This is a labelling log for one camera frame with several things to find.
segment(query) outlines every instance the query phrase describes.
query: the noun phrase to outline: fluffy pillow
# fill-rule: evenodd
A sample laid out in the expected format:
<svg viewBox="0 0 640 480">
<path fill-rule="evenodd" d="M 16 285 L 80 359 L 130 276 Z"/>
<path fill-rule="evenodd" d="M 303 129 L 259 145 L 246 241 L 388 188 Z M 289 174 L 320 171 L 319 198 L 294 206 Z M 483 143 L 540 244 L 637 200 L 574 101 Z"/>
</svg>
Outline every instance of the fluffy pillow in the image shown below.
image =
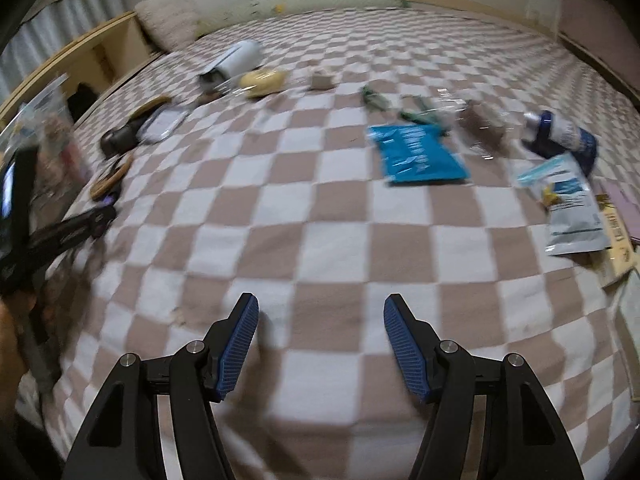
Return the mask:
<svg viewBox="0 0 640 480">
<path fill-rule="evenodd" d="M 182 50 L 196 39 L 198 13 L 191 0 L 145 0 L 134 10 L 151 39 L 163 50 Z"/>
</svg>

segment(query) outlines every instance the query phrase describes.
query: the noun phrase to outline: yellow packet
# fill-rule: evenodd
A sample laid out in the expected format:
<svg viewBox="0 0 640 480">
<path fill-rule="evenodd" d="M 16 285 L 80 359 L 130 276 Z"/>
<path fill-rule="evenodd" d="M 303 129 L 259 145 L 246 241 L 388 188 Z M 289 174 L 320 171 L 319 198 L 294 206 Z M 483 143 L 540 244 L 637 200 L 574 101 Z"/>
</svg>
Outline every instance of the yellow packet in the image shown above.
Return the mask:
<svg viewBox="0 0 640 480">
<path fill-rule="evenodd" d="M 596 196 L 596 200 L 604 218 L 605 232 L 611 240 L 611 248 L 595 251 L 590 255 L 600 286 L 605 287 L 633 269 L 636 264 L 636 254 L 624 222 L 616 207 L 609 201 L 609 197 L 606 194 L 600 194 Z"/>
</svg>

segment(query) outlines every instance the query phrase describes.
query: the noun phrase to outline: bottle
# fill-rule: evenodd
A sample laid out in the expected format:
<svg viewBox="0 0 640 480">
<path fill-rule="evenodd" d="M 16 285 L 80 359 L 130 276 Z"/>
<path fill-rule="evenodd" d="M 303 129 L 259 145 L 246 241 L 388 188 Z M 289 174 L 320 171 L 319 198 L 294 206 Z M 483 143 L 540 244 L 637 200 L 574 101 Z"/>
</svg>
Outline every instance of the bottle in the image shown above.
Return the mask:
<svg viewBox="0 0 640 480">
<path fill-rule="evenodd" d="M 598 141 L 593 134 L 548 110 L 540 115 L 526 113 L 524 118 L 522 143 L 527 149 L 544 158 L 569 151 L 584 176 L 590 175 L 598 155 Z"/>
</svg>

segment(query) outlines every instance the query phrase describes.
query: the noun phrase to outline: checkered cloth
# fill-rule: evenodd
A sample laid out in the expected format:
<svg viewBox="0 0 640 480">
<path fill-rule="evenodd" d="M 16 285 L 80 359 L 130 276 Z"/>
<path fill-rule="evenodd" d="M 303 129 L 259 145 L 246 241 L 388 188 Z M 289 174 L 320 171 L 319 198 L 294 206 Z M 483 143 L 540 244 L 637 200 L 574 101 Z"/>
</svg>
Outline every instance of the checkered cloth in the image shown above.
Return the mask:
<svg viewBox="0 0 640 480">
<path fill-rule="evenodd" d="M 441 338 L 474 355 L 518 352 L 558 410 L 589 480 L 604 478 L 633 430 L 628 380 L 596 275 L 547 256 L 545 214 L 514 179 L 536 157 L 514 142 L 484 160 L 454 131 L 465 185 L 389 187 L 358 91 L 466 91 L 518 113 L 548 108 L 600 142 L 596 174 L 640 198 L 640 118 L 628 99 L 547 38 L 418 10 L 313 12 L 218 31 L 159 59 L 78 130 L 98 138 L 162 92 L 188 102 L 194 75 L 235 41 L 264 45 L 289 88 L 258 102 L 200 107 L 165 142 L 136 149 L 103 245 L 64 258 L 51 284 L 81 313 L 46 409 L 67 452 L 124 352 L 171 354 L 225 317 L 244 291 L 262 317 L 239 385 L 214 407 L 238 478 L 405 478 L 428 413 L 410 399 L 383 327 L 401 293 Z M 337 87 L 309 92 L 312 66 Z M 88 205 L 85 192 L 73 209 Z M 169 478 L 179 478 L 161 399 Z M 476 407 L 468 471 L 478 468 Z"/>
</svg>

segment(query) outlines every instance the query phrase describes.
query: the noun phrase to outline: hand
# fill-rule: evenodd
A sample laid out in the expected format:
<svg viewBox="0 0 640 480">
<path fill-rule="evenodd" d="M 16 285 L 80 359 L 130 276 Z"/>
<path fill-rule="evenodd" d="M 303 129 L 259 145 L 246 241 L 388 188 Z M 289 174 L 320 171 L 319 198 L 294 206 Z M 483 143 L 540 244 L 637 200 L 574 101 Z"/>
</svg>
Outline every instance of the hand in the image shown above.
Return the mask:
<svg viewBox="0 0 640 480">
<path fill-rule="evenodd" d="M 35 298 L 32 301 L 32 298 L 28 297 L 27 302 L 28 308 L 33 308 Z M 0 420 L 7 428 L 13 427 L 18 385 L 27 370 L 18 351 L 14 319 L 6 305 L 0 301 Z"/>
</svg>

